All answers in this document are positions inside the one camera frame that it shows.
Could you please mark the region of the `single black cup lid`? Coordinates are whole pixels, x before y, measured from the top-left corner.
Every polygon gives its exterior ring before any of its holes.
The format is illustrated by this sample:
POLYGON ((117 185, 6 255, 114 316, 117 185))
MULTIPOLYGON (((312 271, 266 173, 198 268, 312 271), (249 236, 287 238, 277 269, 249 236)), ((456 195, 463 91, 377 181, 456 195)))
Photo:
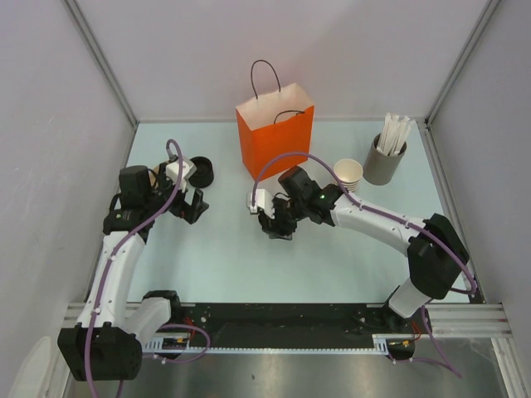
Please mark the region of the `single black cup lid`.
POLYGON ((297 228, 294 221, 271 219, 266 214, 260 214, 258 220, 262 231, 272 240, 292 240, 297 228))

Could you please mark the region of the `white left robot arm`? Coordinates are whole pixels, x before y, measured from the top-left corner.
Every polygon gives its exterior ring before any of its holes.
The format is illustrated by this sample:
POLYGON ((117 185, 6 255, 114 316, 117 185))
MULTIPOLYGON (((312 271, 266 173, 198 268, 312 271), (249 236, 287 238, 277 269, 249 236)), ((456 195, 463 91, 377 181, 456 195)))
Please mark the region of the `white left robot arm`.
POLYGON ((90 295, 76 323, 60 330, 57 345, 77 381, 129 381, 140 370, 143 349, 156 332, 178 329, 184 310, 174 290, 147 292, 127 315, 134 270, 158 216, 170 212, 193 224, 207 210, 197 189, 186 201, 188 179, 196 171, 186 159, 119 172, 119 192, 103 224, 103 247, 90 295))

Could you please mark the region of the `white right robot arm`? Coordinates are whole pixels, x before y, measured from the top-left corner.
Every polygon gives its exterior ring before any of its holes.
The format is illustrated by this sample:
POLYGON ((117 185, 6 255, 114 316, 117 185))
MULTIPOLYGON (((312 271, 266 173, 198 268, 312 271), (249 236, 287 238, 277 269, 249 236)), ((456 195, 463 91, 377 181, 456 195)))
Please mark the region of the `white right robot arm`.
POLYGON ((360 232, 405 255, 409 275, 382 307, 382 322, 391 332, 403 332, 419 308, 444 299, 460 274, 468 272, 470 256, 443 215, 435 213, 428 219, 399 215, 336 184, 320 187, 298 166, 278 181, 284 190, 280 197, 259 187, 247 196, 250 213, 271 239, 291 240, 299 222, 308 219, 360 232))

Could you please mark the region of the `orange paper bag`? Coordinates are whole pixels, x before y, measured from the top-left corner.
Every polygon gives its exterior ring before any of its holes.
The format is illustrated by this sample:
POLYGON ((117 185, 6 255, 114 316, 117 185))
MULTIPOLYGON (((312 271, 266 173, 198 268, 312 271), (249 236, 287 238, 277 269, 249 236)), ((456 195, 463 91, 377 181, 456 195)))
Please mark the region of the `orange paper bag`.
POLYGON ((255 181, 262 181, 307 160, 314 101, 292 83, 236 107, 241 158, 255 181))

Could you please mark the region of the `black lid stack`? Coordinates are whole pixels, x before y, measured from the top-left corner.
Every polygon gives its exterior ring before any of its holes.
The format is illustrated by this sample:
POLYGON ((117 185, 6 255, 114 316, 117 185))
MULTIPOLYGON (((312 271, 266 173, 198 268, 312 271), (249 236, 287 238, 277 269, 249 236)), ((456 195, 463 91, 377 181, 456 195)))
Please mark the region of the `black lid stack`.
POLYGON ((209 187, 214 181, 214 169, 209 158, 196 156, 191 158, 191 162, 196 170, 188 179, 189 183, 195 188, 209 187))

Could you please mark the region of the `stacked brown paper cups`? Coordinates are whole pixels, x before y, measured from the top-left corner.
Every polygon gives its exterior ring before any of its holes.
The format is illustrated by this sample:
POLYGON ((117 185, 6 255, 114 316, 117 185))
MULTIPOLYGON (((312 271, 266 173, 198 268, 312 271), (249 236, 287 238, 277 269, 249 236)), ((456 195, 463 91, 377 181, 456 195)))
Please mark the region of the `stacked brown paper cups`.
POLYGON ((363 166, 356 160, 345 158, 334 164, 334 173, 349 192, 356 192, 363 177, 363 166))

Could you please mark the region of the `grey straw holder tube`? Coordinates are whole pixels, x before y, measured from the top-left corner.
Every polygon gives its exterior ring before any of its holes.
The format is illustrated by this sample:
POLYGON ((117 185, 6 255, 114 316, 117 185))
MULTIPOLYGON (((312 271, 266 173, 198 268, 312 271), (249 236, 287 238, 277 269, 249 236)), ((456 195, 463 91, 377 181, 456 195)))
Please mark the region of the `grey straw holder tube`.
POLYGON ((404 143, 398 155, 384 155, 377 150, 380 135, 374 137, 363 165, 364 179, 375 186, 383 186, 391 180, 407 150, 404 143))

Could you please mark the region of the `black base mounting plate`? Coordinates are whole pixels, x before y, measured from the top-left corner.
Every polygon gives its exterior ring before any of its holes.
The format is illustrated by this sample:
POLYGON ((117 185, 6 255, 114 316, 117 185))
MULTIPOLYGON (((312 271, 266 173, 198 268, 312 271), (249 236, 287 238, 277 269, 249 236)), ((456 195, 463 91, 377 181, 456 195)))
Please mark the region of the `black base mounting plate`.
POLYGON ((196 331, 157 333, 146 352, 353 350, 374 348, 378 336, 426 335, 421 312, 403 319, 383 304, 185 303, 183 321, 196 331))

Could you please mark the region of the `aluminium frame rail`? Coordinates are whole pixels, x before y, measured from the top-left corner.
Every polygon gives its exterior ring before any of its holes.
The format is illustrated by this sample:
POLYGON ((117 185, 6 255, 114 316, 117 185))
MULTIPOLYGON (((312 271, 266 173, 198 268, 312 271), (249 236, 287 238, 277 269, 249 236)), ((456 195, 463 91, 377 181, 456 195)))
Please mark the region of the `aluminium frame rail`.
POLYGON ((501 304, 439 303, 426 307, 435 337, 507 338, 511 327, 501 304))

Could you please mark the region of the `brown pulp cup carrier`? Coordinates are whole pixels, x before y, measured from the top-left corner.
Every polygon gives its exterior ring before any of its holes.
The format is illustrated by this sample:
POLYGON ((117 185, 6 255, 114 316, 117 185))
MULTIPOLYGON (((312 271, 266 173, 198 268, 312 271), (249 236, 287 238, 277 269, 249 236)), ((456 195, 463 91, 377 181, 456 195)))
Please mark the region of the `brown pulp cup carrier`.
POLYGON ((150 181, 153 188, 160 188, 164 184, 164 175, 160 173, 159 167, 150 168, 150 181))

